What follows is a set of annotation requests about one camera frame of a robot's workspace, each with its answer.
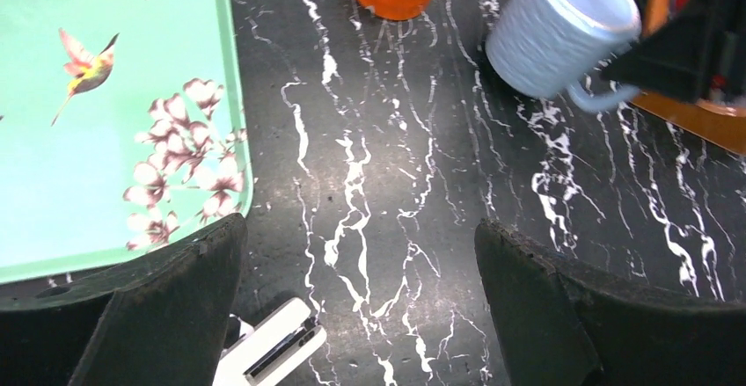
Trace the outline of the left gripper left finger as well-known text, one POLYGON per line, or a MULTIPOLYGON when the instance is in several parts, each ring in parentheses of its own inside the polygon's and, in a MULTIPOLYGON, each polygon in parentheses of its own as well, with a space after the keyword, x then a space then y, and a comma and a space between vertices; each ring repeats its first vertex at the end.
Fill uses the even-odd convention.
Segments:
POLYGON ((210 385, 238 290, 245 218, 67 286, 1 301, 4 385, 210 385))

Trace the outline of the orange wooden dish rack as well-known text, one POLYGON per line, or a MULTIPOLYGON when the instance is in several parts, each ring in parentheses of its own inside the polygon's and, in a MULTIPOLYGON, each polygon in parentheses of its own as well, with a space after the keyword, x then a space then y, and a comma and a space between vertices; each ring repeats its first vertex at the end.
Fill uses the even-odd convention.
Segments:
MULTIPOLYGON (((669 18, 673 0, 644 0, 643 33, 653 33, 669 18)), ((679 102, 654 92, 643 92, 632 100, 639 109, 651 113, 723 149, 745 154, 745 112, 718 107, 707 101, 695 105, 679 102)))

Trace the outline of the white black small device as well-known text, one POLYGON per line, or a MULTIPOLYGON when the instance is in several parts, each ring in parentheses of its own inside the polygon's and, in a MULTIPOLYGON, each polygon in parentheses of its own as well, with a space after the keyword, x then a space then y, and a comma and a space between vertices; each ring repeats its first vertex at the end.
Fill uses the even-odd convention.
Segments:
POLYGON ((252 326, 230 315, 214 385, 274 386, 326 341, 310 307, 293 297, 252 326))

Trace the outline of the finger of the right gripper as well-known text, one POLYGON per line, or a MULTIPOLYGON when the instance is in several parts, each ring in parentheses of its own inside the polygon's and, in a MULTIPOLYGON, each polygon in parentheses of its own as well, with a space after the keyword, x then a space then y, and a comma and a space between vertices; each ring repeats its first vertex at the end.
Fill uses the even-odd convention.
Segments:
POLYGON ((687 103, 735 102, 735 0, 689 0, 602 70, 602 78, 687 103))

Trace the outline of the light blue upside-down mug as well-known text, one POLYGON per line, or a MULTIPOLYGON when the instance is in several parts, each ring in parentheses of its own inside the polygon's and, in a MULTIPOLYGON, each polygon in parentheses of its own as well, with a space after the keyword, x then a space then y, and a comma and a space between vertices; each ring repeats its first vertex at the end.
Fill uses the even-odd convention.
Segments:
POLYGON ((485 50, 496 74, 523 95, 551 99, 564 91, 583 111, 601 113, 635 98, 639 88, 591 95, 580 80, 640 32, 634 0, 508 0, 485 50))

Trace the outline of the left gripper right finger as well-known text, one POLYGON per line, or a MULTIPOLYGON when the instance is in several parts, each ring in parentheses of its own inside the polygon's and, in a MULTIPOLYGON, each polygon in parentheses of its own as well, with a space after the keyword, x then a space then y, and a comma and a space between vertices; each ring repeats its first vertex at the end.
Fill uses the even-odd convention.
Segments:
POLYGON ((743 303, 623 279, 495 219, 474 247, 512 384, 744 384, 743 303))

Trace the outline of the green floral serving tray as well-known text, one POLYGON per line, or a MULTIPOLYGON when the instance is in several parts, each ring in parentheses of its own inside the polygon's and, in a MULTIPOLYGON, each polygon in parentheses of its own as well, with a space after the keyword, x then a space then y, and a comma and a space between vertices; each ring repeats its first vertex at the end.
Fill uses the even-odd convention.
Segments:
POLYGON ((118 264, 246 213, 230 0, 1 0, 1 280, 118 264))

